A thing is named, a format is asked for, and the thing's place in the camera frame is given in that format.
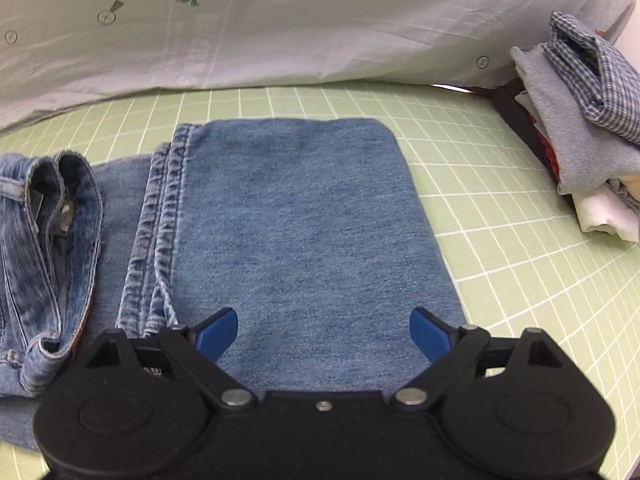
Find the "green grid cutting mat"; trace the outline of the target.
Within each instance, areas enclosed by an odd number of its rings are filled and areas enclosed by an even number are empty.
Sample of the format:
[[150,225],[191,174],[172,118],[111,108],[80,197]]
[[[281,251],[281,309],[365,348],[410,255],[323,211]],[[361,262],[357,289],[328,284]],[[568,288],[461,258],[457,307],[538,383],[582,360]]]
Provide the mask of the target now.
[[183,122],[374,117],[396,136],[470,321],[498,336],[539,326],[612,406],[605,477],[639,463],[639,249],[585,233],[541,162],[490,100],[398,84],[168,93],[93,104],[6,132],[2,151],[90,162],[147,153]]

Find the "grey printed carrot sheet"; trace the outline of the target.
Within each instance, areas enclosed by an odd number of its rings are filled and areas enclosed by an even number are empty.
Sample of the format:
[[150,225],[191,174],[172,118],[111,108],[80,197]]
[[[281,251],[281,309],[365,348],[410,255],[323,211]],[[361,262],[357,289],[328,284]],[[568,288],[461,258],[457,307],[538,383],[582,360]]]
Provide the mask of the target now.
[[555,11],[609,37],[636,0],[1,0],[1,125],[149,89],[374,79],[492,88]]

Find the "white folded garment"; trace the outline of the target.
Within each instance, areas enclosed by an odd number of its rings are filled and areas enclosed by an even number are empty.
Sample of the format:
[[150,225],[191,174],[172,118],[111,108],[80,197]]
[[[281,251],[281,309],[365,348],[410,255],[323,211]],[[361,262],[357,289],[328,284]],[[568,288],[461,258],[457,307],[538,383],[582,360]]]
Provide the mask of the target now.
[[639,243],[638,174],[574,193],[572,200],[582,232],[603,232],[617,235],[624,242]]

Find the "dark folded garment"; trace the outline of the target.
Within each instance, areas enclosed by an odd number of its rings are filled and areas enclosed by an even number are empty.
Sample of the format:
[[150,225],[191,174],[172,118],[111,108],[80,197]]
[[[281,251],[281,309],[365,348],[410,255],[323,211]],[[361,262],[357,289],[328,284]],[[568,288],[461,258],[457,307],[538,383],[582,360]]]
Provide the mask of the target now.
[[514,79],[492,92],[492,102],[504,122],[546,167],[553,182],[558,184],[560,170],[550,142],[534,125],[534,116],[516,102],[515,98],[524,90],[524,84]]

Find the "blue denim jeans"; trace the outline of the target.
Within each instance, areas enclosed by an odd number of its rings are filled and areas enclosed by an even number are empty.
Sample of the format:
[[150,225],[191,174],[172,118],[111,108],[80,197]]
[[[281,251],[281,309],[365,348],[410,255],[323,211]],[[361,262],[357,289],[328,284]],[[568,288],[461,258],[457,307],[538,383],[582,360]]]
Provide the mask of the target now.
[[374,119],[181,125],[149,155],[1,159],[1,437],[34,448],[54,378],[99,333],[235,310],[221,367],[256,392],[418,374],[412,310],[464,315],[398,144]]

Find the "grey folded sweater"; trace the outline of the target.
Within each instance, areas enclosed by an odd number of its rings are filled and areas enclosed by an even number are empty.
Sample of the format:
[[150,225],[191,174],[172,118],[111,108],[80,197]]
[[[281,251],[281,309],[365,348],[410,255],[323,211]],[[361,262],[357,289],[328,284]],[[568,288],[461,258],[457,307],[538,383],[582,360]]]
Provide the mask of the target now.
[[562,194],[589,191],[607,180],[638,174],[638,146],[587,122],[542,47],[530,51],[513,47],[510,55],[554,149]]

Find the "blue plaid shirt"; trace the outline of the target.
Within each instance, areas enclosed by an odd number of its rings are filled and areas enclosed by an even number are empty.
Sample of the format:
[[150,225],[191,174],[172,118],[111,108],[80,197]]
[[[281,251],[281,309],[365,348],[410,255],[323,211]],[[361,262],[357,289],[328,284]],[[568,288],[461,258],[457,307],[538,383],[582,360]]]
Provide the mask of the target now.
[[608,40],[573,15],[554,11],[547,60],[593,125],[639,143],[639,73]]

